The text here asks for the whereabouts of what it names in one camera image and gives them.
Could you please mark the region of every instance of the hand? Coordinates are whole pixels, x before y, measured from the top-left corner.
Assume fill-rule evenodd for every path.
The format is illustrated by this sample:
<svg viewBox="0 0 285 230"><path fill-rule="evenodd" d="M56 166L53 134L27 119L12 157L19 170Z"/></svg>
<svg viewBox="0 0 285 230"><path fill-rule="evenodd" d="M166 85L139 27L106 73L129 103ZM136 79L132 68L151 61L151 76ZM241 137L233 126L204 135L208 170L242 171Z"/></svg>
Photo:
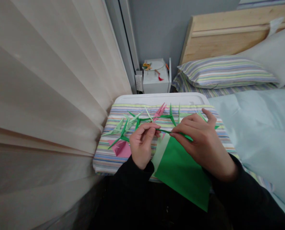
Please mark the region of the hand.
<svg viewBox="0 0 285 230"><path fill-rule="evenodd" d="M174 127L170 136L177 139L187 153L217 179L233 181L237 178L237 166L216 133L216 118L206 109L202 109L202 112L208 118L207 123L198 114L190 115ZM193 141L179 133L190 136Z"/></svg>
<svg viewBox="0 0 285 230"><path fill-rule="evenodd" d="M138 168L144 170L151 159L151 141L154 136L160 137L161 126L151 122L144 123L130 136L132 158Z"/></svg>

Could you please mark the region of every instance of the light blue blanket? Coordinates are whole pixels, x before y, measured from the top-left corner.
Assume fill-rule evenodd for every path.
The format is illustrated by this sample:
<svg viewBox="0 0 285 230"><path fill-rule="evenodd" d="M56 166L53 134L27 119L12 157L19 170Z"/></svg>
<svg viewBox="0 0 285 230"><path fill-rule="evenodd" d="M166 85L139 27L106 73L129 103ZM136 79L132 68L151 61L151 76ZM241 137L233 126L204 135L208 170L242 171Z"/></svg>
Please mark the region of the light blue blanket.
<svg viewBox="0 0 285 230"><path fill-rule="evenodd" d="M243 164L271 182L285 212L285 89L210 98Z"/></svg>

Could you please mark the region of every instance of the pink origami crane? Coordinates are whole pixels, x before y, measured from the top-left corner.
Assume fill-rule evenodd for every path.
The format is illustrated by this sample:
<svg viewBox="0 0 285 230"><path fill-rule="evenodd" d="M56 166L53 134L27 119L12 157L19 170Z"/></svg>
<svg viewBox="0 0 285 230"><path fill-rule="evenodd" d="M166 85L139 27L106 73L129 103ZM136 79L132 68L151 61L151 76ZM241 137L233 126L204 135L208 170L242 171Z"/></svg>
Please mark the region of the pink origami crane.
<svg viewBox="0 0 285 230"><path fill-rule="evenodd" d="M114 140L108 140L109 144L112 145ZM116 154L116 157L129 158L131 155L131 148L126 141L119 140L116 144L111 147Z"/></svg>
<svg viewBox="0 0 285 230"><path fill-rule="evenodd" d="M162 106L158 109L158 111L155 113L154 118L153 118L153 121L158 120L157 117L160 117L160 116L164 113L165 108L167 108L167 107L165 106L165 103L164 103L164 104L162 104Z"/></svg>

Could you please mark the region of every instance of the striped pillow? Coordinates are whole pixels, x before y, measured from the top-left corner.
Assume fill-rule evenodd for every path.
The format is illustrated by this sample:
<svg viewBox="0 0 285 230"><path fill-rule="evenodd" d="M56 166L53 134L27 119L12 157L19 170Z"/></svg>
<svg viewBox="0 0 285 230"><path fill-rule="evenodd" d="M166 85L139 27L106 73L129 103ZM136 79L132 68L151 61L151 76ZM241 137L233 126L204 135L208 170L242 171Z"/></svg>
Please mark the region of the striped pillow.
<svg viewBox="0 0 285 230"><path fill-rule="evenodd" d="M261 64L235 55L191 61L178 68L187 76L189 83L199 88L278 83L275 76Z"/></svg>

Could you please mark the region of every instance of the white tray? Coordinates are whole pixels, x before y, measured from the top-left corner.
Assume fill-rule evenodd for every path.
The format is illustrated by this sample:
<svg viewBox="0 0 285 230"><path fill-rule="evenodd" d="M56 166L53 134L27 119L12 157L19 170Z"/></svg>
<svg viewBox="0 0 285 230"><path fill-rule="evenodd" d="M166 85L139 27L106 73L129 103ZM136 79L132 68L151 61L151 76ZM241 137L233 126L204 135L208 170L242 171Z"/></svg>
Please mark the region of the white tray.
<svg viewBox="0 0 285 230"><path fill-rule="evenodd" d="M162 93L122 95L115 100L116 104L147 104L161 105L201 105L210 104L206 96L201 93Z"/></svg>

